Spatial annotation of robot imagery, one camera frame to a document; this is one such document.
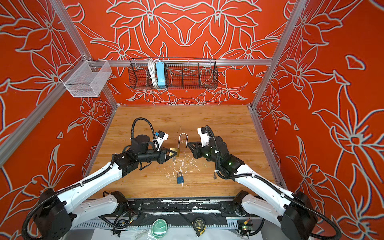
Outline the brass padlock long shackle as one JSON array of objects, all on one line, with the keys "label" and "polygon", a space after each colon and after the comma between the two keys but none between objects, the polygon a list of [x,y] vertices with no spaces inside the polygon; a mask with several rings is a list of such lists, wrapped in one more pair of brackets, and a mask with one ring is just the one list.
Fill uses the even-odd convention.
[{"label": "brass padlock long shackle", "polygon": [[181,145],[185,144],[187,148],[187,143],[188,143],[188,135],[186,133],[181,133],[178,138],[178,156],[180,155],[180,150],[181,150]]}]

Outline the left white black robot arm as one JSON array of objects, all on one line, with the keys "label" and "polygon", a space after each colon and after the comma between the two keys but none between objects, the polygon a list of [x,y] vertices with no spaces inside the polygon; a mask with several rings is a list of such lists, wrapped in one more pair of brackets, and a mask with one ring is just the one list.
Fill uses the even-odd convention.
[{"label": "left white black robot arm", "polygon": [[122,217],[131,218],[132,215],[128,200],[121,192],[111,192],[95,201],[86,200],[132,171],[145,169],[143,163],[148,166],[152,162],[163,164],[176,156],[175,151],[162,146],[168,134],[158,131],[152,132],[152,135],[136,136],[132,133],[131,144],[120,154],[113,154],[111,161],[98,171],[58,191],[52,188],[45,190],[23,222],[23,239],[33,239],[28,232],[30,221],[37,226],[42,240],[59,240],[73,227],[93,218],[103,220],[113,232],[128,227],[130,220],[122,220]]}]

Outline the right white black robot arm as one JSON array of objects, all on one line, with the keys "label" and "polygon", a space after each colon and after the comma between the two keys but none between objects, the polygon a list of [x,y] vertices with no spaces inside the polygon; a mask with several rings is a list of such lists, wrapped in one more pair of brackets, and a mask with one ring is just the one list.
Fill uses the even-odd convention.
[{"label": "right white black robot arm", "polygon": [[238,195],[240,206],[246,213],[257,215],[280,227],[290,240],[339,240],[339,227],[324,214],[314,210],[309,198],[283,189],[256,173],[250,166],[228,151],[221,137],[215,136],[209,126],[198,129],[199,142],[189,142],[194,158],[205,158],[215,164],[215,175],[223,180],[235,181],[252,192]]}]

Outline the blue padlock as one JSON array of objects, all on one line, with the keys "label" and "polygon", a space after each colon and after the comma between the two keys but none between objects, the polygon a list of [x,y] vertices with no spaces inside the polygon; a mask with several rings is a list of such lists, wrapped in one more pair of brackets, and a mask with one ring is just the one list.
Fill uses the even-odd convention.
[{"label": "blue padlock", "polygon": [[183,184],[184,183],[184,177],[181,172],[177,173],[177,184]]}]

